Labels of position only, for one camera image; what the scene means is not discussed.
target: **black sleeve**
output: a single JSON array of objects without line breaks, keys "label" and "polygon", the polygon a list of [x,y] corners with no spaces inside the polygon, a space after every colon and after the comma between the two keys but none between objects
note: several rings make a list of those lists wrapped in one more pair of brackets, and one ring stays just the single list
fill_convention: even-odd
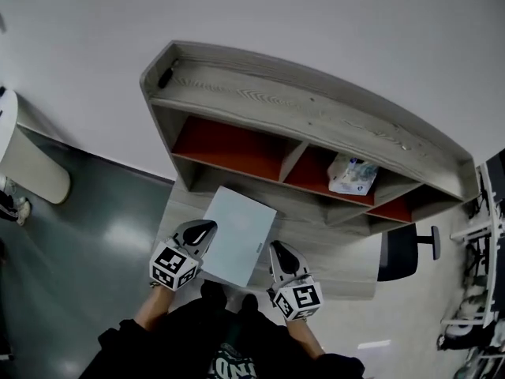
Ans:
[{"label": "black sleeve", "polygon": [[97,377],[148,377],[157,352],[156,338],[133,320],[124,320],[120,329],[108,329],[99,337],[102,350],[81,379]]},{"label": "black sleeve", "polygon": [[337,354],[321,355],[315,363],[314,377],[344,377],[362,379],[365,367],[358,358],[349,358]]}]

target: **white wall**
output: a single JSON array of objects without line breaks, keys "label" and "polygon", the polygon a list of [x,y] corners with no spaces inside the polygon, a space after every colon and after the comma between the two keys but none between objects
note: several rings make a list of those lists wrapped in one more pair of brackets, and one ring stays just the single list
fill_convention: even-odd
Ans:
[{"label": "white wall", "polygon": [[171,39],[352,81],[437,126],[478,163],[505,147],[505,0],[0,0],[0,14],[0,81],[49,133],[168,178],[138,81]]}]

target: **table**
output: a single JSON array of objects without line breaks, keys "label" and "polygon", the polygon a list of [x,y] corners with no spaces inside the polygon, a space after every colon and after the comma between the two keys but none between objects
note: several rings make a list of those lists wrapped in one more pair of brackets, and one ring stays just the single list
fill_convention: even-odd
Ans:
[{"label": "table", "polygon": [[17,109],[16,93],[5,90],[0,97],[0,173],[39,197],[60,204],[70,190],[69,173],[17,128]]},{"label": "table", "polygon": [[[155,243],[169,237],[180,223],[201,219],[223,182],[221,171],[196,182],[192,192],[178,179],[170,194]],[[228,186],[253,200],[276,208],[277,197],[254,190],[254,179],[240,177],[240,183]],[[294,246],[306,257],[315,279],[321,283],[326,299],[371,299],[375,294],[380,261],[381,234],[365,237],[345,227],[329,227],[322,220],[286,217],[278,212],[267,243],[281,240]],[[264,291],[271,286],[267,246],[260,255],[247,288]]]},{"label": "table", "polygon": [[484,220],[475,223],[472,226],[465,227],[459,231],[451,234],[451,239],[455,241],[466,242],[469,238],[480,238],[485,235],[490,235],[489,239],[489,258],[488,258],[488,281],[486,289],[488,290],[488,296],[486,298],[484,312],[475,313],[473,319],[443,319],[443,325],[483,325],[488,326],[494,318],[495,310],[493,308],[495,303],[495,285],[496,285],[496,266],[500,260],[503,258],[500,249],[500,237],[503,234],[502,221],[500,220],[498,213],[496,211],[496,203],[494,201],[493,190],[491,186],[491,180],[489,179],[488,167],[486,164],[479,166],[482,173],[482,179],[484,183],[484,189],[488,192],[489,197],[489,210],[490,215]]}]

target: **person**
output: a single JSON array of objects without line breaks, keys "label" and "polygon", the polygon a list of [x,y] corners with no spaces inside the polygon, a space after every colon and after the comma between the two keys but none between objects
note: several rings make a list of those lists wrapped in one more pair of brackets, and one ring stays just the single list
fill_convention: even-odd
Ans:
[{"label": "person", "polygon": [[23,226],[31,212],[32,206],[25,197],[14,200],[13,197],[0,190],[0,218]]},{"label": "person", "polygon": [[361,361],[326,354],[305,321],[276,325],[253,294],[232,313],[223,287],[211,281],[200,293],[168,313],[175,292],[154,286],[133,320],[99,337],[102,349],[80,378],[362,378]]}]

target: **office chair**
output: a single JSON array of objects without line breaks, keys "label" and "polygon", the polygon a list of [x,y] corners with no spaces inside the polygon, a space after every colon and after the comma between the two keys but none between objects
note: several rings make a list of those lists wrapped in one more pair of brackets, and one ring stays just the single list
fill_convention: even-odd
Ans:
[{"label": "office chair", "polygon": [[418,236],[416,225],[400,227],[382,235],[380,249],[379,281],[400,280],[417,271],[417,244],[433,246],[433,260],[440,258],[440,234],[437,226],[432,226],[431,236]]}]

